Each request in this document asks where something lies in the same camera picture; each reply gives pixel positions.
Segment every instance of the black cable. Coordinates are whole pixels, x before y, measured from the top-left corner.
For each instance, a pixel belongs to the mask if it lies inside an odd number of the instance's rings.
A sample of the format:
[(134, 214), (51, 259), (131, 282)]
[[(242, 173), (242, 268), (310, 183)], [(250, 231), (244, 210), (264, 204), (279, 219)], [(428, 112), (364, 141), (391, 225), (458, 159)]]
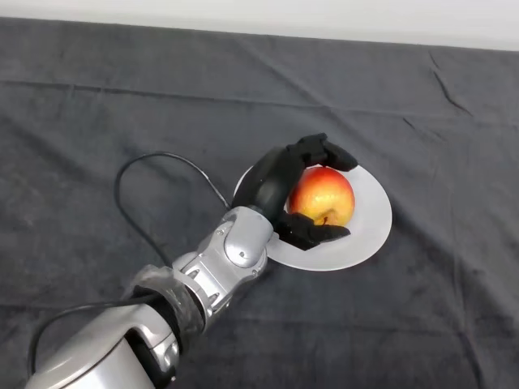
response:
[(125, 301), (106, 301), (97, 302), (93, 304), (83, 304), (81, 306), (72, 306), (71, 308), (62, 310), (55, 316), (46, 319), (43, 323), (40, 323), (40, 325), (36, 328), (36, 330), (32, 334), (31, 342), (29, 343), (29, 352), (27, 358), (28, 376), (31, 377), (36, 372), (36, 351), (38, 349), (38, 343), (40, 342), (41, 335), (43, 335), (45, 329), (50, 324), (54, 323), (56, 320), (69, 314), (75, 314), (77, 312), (83, 312), (85, 310), (104, 310), (106, 308), (114, 308), (117, 306), (137, 306), (138, 304), (147, 304), (155, 299), (157, 299), (157, 295), (132, 298), (130, 300)]
[(171, 266), (171, 261), (168, 259), (168, 256), (165, 254), (165, 252), (158, 246), (158, 244), (153, 240), (152, 237), (150, 237), (138, 224), (131, 218), (131, 216), (128, 214), (128, 212), (124, 209), (124, 207), (121, 205), (121, 179), (122, 175), (132, 166), (135, 162), (139, 160), (144, 160), (146, 158), (150, 158), (152, 156), (166, 156), (168, 158), (173, 158), (175, 160), (181, 160), (182, 162), (187, 163), (190, 165), (193, 169), (195, 169), (198, 173), (202, 174), (204, 176), (205, 181), (208, 182), (208, 184), (211, 186), (211, 189), (216, 193), (220, 201), (223, 202), (226, 209), (230, 209), (229, 203), (225, 200), (224, 196), (220, 193), (220, 191), (214, 186), (212, 181), (209, 179), (208, 175), (197, 165), (195, 165), (193, 162), (188, 160), (187, 158), (184, 158), (183, 156), (179, 156), (177, 154), (173, 154), (172, 152), (150, 152), (147, 154), (143, 154), (142, 156), (137, 156), (136, 158), (133, 158), (126, 162), (119, 171), (117, 172), (117, 175), (115, 176), (114, 180), (114, 200), (115, 205), (117, 206), (118, 210), (121, 212), (122, 217), (128, 222), (128, 224), (155, 250), (157, 255), (161, 258), (162, 262), (166, 266)]
[[(135, 162), (138, 160), (143, 160), (146, 158), (150, 158), (152, 156), (166, 156), (168, 158), (173, 158), (175, 160), (181, 160), (182, 162), (187, 163), (190, 165), (193, 169), (195, 169), (198, 173), (202, 174), (202, 176), (205, 178), (205, 181), (208, 182), (208, 184), (211, 186), (211, 189), (217, 194), (220, 201), (223, 202), (226, 209), (230, 209), (229, 203), (225, 200), (224, 196), (220, 193), (220, 191), (214, 186), (212, 181), (209, 179), (208, 175), (197, 165), (195, 165), (193, 162), (188, 160), (187, 158), (184, 158), (183, 156), (178, 156), (177, 154), (173, 154), (172, 152), (150, 152), (148, 154), (143, 154), (142, 156), (137, 156), (136, 158), (133, 158), (126, 162), (119, 171), (117, 172), (117, 175), (115, 176), (114, 180), (114, 199), (115, 199), (115, 205), (117, 206), (118, 210), (121, 212), (124, 219), (128, 222), (128, 224), (155, 250), (157, 255), (161, 257), (162, 262), (166, 266), (171, 266), (171, 262), (168, 260), (167, 255), (165, 252), (158, 246), (158, 244), (153, 240), (152, 237), (150, 237), (138, 224), (133, 220), (128, 212), (122, 207), (121, 205), (121, 179), (122, 175), (132, 166)], [(154, 299), (156, 299), (157, 296), (145, 296), (145, 297), (139, 297), (139, 298), (132, 298), (130, 300), (125, 301), (107, 301), (107, 302), (98, 302), (93, 304), (83, 304), (81, 306), (72, 306), (71, 308), (68, 308), (66, 310), (62, 310), (55, 316), (48, 318), (43, 323), (41, 323), (34, 333), (32, 334), (31, 341), (29, 343), (29, 351), (28, 351), (28, 358), (27, 358), (27, 372), (28, 376), (31, 377), (36, 372), (36, 352), (38, 349), (38, 343), (40, 342), (40, 338), (43, 335), (43, 332), (45, 329), (52, 323), (54, 323), (56, 320), (67, 316), (69, 314), (75, 314), (77, 312), (83, 312), (85, 310), (104, 310), (106, 308), (114, 308), (117, 306), (134, 306), (138, 304), (146, 304)]]

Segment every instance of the white plate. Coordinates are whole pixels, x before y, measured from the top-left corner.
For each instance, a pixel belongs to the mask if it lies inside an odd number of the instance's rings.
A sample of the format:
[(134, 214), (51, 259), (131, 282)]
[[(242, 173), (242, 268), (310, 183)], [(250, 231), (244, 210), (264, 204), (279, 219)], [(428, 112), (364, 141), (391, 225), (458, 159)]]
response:
[[(247, 172), (238, 181), (235, 194)], [(274, 234), (267, 245), (269, 258), (297, 269), (332, 271), (357, 265), (382, 247), (392, 223), (391, 204), (384, 188), (362, 166), (339, 173), (348, 179), (355, 195), (354, 215), (346, 225), (351, 235), (303, 251)]]

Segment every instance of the robotic hand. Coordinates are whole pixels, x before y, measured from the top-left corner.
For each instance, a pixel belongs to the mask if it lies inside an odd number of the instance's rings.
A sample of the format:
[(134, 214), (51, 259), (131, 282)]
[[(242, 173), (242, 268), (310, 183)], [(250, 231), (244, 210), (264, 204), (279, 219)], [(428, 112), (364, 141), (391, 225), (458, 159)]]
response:
[(147, 303), (109, 308), (68, 341), (29, 380), (27, 389), (153, 389), (174, 380), (180, 357), (267, 265), (274, 232), (307, 250), (348, 235), (284, 212), (305, 168), (348, 171), (357, 161), (326, 135), (271, 150), (244, 177), (230, 211), (197, 251), (171, 267), (146, 266), (125, 298)]

